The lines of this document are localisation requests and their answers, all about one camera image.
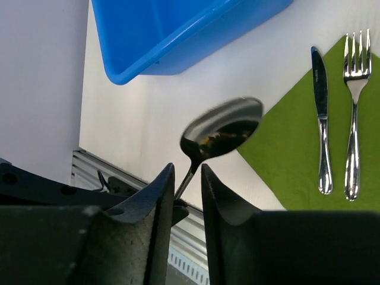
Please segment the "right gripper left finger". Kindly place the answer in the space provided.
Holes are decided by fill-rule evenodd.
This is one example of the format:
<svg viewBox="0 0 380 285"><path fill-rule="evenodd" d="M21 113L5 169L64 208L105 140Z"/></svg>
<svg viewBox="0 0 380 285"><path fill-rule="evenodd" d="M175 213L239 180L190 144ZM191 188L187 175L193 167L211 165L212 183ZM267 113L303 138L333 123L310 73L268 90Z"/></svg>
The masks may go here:
<svg viewBox="0 0 380 285"><path fill-rule="evenodd" d="M2 284L164 284L175 168L104 210L1 205Z"/></svg>

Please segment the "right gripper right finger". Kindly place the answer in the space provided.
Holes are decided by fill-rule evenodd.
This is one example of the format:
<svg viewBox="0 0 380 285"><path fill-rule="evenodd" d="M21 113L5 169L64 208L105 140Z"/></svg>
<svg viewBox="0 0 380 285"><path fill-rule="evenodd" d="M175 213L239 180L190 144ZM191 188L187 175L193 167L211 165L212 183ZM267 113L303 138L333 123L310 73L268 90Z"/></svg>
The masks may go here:
<svg viewBox="0 0 380 285"><path fill-rule="evenodd" d="M263 211L204 164L211 284L378 284L379 214Z"/></svg>

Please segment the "green paper napkin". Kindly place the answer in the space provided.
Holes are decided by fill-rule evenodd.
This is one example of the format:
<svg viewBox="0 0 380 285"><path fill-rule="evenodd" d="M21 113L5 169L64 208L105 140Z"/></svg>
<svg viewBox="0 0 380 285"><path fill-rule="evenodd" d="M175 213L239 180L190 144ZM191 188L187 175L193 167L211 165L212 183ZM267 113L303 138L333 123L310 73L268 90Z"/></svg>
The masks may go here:
<svg viewBox="0 0 380 285"><path fill-rule="evenodd" d="M379 210L379 54L358 107L360 195L344 195L351 96L342 79L344 40L324 56L329 83L328 135L333 192L318 190L319 131L312 74L307 72L264 116L240 155L287 210Z"/></svg>

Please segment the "silver spoon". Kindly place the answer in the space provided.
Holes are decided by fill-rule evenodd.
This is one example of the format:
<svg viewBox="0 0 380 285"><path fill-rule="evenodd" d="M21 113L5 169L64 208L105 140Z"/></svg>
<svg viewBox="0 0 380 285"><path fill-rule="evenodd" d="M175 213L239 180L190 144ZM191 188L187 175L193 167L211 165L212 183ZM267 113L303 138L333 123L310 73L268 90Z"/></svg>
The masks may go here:
<svg viewBox="0 0 380 285"><path fill-rule="evenodd" d="M262 121L264 105L254 97L230 99L206 111L183 131L179 145L191 165L178 190L179 200L206 160L228 154L240 147Z"/></svg>

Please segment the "silver table knife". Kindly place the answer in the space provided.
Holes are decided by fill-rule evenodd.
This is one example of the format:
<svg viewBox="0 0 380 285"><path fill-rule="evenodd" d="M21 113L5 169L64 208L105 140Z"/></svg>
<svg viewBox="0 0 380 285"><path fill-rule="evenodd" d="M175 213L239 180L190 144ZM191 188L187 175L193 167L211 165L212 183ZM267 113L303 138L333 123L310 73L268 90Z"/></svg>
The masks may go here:
<svg viewBox="0 0 380 285"><path fill-rule="evenodd" d="M320 139L318 190L323 195L329 195L333 191L333 176L328 143L328 76L322 55L316 46L311 47L311 61Z"/></svg>

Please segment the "silver fork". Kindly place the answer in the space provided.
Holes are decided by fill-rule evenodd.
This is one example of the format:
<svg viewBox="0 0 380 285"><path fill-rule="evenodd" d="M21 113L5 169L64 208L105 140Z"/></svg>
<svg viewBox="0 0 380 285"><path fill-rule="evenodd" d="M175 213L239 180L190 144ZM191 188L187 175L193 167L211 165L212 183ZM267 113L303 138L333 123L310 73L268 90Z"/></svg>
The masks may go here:
<svg viewBox="0 0 380 285"><path fill-rule="evenodd" d="M358 104L372 73L371 30L366 30L366 43L363 43L362 36L363 32L359 31L357 42L353 33L350 42L347 34L344 46L343 81L351 94L351 125L344 179L344 193L349 201L357 200L360 194Z"/></svg>

